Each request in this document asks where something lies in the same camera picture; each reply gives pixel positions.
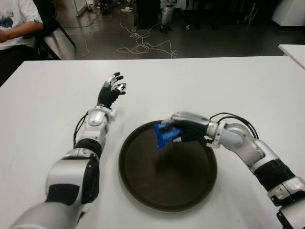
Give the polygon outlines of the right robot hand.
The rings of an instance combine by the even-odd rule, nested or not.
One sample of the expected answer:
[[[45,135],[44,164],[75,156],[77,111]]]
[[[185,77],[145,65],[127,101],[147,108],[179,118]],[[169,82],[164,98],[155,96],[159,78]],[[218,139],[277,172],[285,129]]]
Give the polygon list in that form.
[[[210,119],[199,114],[186,111],[179,111],[162,121],[162,124],[175,129],[182,129],[182,132],[173,139],[174,143],[190,142],[202,139],[207,134]]]

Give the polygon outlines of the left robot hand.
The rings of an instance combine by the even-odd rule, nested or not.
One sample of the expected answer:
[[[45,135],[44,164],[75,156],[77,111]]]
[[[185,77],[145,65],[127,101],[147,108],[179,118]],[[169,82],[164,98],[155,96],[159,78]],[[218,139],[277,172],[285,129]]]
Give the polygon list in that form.
[[[111,109],[112,104],[117,100],[120,95],[126,94],[126,83],[119,83],[119,80],[122,80],[123,76],[120,72],[113,73],[108,79],[104,82],[97,100],[98,106],[103,106],[108,109]]]

